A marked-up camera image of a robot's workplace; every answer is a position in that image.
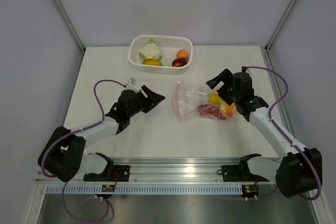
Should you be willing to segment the clear zip top bag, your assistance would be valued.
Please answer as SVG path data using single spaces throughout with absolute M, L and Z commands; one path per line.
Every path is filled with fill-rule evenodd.
M 203 116 L 197 112 L 197 106 L 200 104 L 211 104 L 208 100 L 209 94 L 216 92 L 208 87 L 188 86 L 178 81 L 171 98 L 171 108 L 177 119 L 184 121 L 191 118 L 213 119 L 211 116 Z M 238 113 L 231 118 L 219 121 L 236 121 Z

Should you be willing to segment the orange red fake peach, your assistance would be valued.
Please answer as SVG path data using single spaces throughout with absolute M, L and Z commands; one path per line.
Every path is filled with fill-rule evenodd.
M 177 52 L 176 57 L 177 58 L 184 58 L 185 60 L 188 60 L 189 54 L 186 50 L 181 49 Z

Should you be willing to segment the white fake cauliflower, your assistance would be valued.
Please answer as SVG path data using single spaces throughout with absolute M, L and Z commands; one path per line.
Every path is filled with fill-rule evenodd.
M 139 57 L 143 60 L 145 59 L 161 60 L 163 55 L 160 47 L 158 47 L 155 44 L 154 39 L 150 39 L 146 45 L 140 48 Z

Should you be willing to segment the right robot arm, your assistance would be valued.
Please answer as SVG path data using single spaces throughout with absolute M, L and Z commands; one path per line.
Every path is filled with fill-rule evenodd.
M 239 176 L 250 180 L 255 175 L 274 180 L 279 191 L 287 198 L 299 196 L 305 200 L 317 200 L 322 193 L 322 155 L 317 148 L 307 148 L 279 125 L 272 116 L 274 104 L 256 96 L 248 67 L 231 73 L 224 69 L 206 82 L 210 89 L 219 83 L 217 90 L 227 104 L 234 104 L 237 112 L 251 123 L 275 150 L 280 163 L 262 156 L 249 155 L 238 167 Z

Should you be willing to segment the yellow green fake mango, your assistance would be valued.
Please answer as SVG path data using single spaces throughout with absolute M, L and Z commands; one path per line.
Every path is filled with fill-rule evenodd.
M 149 66 L 162 66 L 162 63 L 159 60 L 155 59 L 145 59 L 142 62 L 143 65 L 149 65 Z

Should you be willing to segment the dark purple fake fruit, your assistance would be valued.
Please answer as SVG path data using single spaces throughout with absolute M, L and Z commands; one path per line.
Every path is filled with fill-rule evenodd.
M 188 64 L 188 61 L 185 58 L 176 58 L 172 62 L 172 67 L 183 67 Z

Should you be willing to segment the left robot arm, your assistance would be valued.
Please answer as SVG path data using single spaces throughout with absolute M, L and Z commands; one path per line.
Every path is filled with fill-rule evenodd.
M 85 148 L 120 134 L 134 115 L 148 113 L 164 100 L 165 96 L 146 86 L 141 89 L 126 87 L 100 121 L 77 130 L 56 128 L 38 158 L 43 175 L 65 183 L 77 174 L 82 174 L 86 182 L 115 181 L 117 172 L 113 159 L 102 153 L 86 155 Z

